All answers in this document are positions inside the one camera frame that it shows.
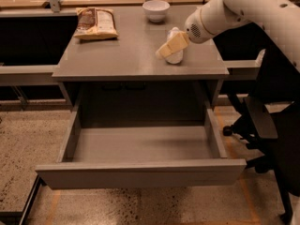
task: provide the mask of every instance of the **white bowl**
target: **white bowl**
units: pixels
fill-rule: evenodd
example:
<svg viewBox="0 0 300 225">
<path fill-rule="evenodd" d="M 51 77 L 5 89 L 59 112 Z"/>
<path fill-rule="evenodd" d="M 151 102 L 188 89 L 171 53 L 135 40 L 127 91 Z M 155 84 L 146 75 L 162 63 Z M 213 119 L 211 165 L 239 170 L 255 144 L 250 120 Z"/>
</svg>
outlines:
<svg viewBox="0 0 300 225">
<path fill-rule="evenodd" d="M 170 4 L 161 0 L 150 0 L 143 3 L 142 8 L 151 22 L 159 23 L 165 19 Z"/>
</svg>

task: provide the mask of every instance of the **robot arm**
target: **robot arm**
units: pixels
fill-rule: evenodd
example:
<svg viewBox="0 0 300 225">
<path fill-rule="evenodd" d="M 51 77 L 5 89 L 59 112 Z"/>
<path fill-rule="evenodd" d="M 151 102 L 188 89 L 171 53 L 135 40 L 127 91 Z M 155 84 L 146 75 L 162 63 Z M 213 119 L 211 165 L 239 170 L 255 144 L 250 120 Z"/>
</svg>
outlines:
<svg viewBox="0 0 300 225">
<path fill-rule="evenodd" d="M 205 42 L 231 28 L 254 22 L 300 71 L 300 7 L 289 0 L 211 0 L 186 21 L 195 43 Z"/>
</svg>

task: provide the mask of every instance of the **black chair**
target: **black chair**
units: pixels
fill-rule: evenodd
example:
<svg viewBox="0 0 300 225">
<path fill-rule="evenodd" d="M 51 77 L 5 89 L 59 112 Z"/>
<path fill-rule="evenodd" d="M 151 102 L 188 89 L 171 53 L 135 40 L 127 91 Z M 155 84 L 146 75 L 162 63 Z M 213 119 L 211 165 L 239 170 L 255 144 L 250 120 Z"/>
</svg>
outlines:
<svg viewBox="0 0 300 225">
<path fill-rule="evenodd" d="M 300 196 L 300 73 L 273 44 L 266 49 L 253 90 L 242 102 L 235 94 L 229 98 L 241 116 L 223 134 L 239 134 L 248 141 L 248 149 L 263 153 L 249 160 L 247 169 L 274 171 L 285 209 L 281 219 L 289 224 L 293 216 L 289 193 Z M 289 106 L 281 112 L 270 113 L 264 106 L 283 101 Z"/>
</svg>

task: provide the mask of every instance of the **tabletop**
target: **tabletop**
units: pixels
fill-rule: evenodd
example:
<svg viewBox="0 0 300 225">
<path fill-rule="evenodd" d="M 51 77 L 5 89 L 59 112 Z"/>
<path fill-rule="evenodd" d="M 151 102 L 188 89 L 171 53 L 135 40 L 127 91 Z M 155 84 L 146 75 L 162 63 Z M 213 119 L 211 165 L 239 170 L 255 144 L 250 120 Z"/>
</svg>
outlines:
<svg viewBox="0 0 300 225">
<path fill-rule="evenodd" d="M 54 70 L 53 78 L 66 81 L 145 81 L 221 79 L 228 71 L 214 41 L 184 50 L 178 65 L 158 60 L 156 50 L 168 31 L 184 23 L 196 6 L 171 6 L 164 22 L 149 22 L 142 6 L 111 7 L 118 39 L 82 41 L 73 38 Z"/>
</svg>

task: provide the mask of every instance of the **speckled floor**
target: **speckled floor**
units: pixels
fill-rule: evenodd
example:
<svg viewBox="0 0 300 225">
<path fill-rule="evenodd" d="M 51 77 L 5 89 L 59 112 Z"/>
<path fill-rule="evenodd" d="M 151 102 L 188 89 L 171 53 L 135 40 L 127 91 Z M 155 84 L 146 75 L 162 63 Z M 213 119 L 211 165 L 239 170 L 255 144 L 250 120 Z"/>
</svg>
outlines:
<svg viewBox="0 0 300 225">
<path fill-rule="evenodd" d="M 219 127 L 237 118 L 216 107 Z M 54 162 L 70 111 L 0 112 L 0 212 L 22 211 L 37 164 Z M 232 158 L 254 158 L 238 137 L 223 137 Z M 292 197 L 295 205 L 297 199 Z M 243 172 L 231 186 L 56 190 L 41 187 L 28 224 L 282 224 L 283 207 L 272 172 Z"/>
</svg>

